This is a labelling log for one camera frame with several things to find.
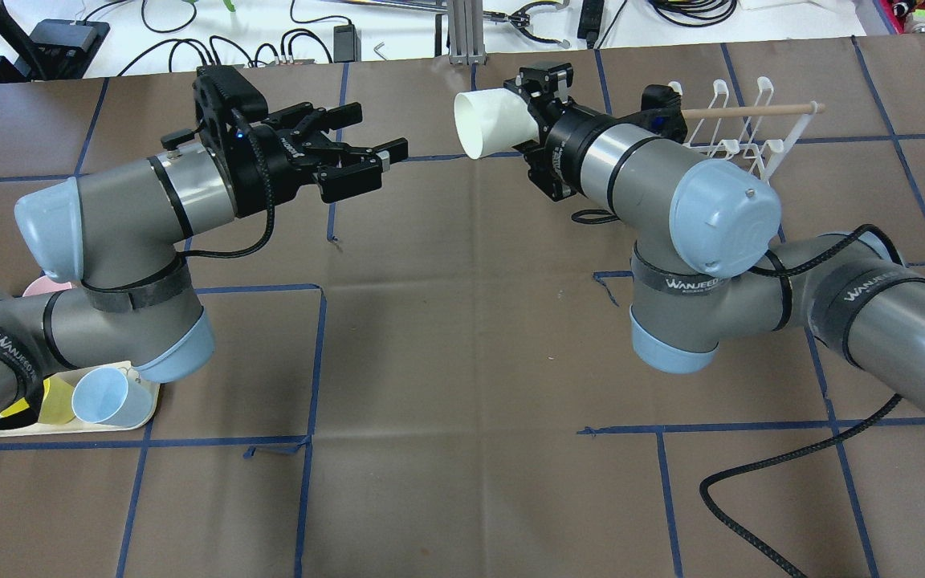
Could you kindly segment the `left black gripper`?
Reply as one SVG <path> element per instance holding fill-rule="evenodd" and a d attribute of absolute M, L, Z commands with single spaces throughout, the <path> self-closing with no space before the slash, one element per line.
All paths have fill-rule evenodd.
<path fill-rule="evenodd" d="M 265 124 L 251 128 L 259 141 L 261 161 L 242 129 L 228 127 L 226 165 L 235 216 L 246 218 L 267 208 L 263 168 L 268 171 L 275 205 L 293 200 L 306 185 L 318 185 L 323 202 L 344 201 L 381 188 L 381 175 L 409 156 L 409 142 L 397 138 L 374 147 L 357 147 L 330 138 L 331 131 L 361 121 L 359 103 L 336 108 L 300 103 L 290 108 L 290 129 Z M 313 153 L 306 153 L 305 145 L 315 145 Z"/>

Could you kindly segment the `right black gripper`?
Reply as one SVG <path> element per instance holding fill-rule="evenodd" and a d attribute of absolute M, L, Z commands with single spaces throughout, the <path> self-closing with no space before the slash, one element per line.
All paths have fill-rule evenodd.
<path fill-rule="evenodd" d="M 578 104 L 570 96 L 561 98 L 545 91 L 512 88 L 536 122 L 536 138 L 518 144 L 514 150 L 528 163 L 528 178 L 552 201 L 584 192 L 581 162 L 591 144 L 616 118 Z"/>

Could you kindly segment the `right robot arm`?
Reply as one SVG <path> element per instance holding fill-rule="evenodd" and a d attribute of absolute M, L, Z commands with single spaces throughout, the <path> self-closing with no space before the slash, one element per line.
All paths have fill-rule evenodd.
<path fill-rule="evenodd" d="M 708 366 L 727 338 L 806 326 L 925 413 L 925 277 L 873 227 L 772 245 L 776 191 L 680 144 L 680 98 L 652 85 L 622 118 L 507 81 L 536 122 L 533 182 L 579 193 L 638 231 L 633 348 L 670 373 Z"/>

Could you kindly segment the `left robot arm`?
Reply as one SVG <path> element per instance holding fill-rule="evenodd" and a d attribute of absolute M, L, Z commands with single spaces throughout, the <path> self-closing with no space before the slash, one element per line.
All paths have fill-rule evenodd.
<path fill-rule="evenodd" d="M 370 193 L 409 154 L 404 138 L 372 147 L 330 140 L 362 120 L 358 103 L 275 113 L 201 104 L 196 116 L 194 129 L 165 136 L 165 153 L 16 202 L 16 226 L 41 271 L 72 287 L 0 299 L 0 414 L 18 400 L 38 410 L 42 381 L 61 371 L 128 361 L 155 383 L 198 372 L 215 336 L 188 260 L 223 253 L 177 244 L 261 210 L 260 240 L 225 253 L 249 255 L 300 187 L 318 186 L 324 202 Z"/>

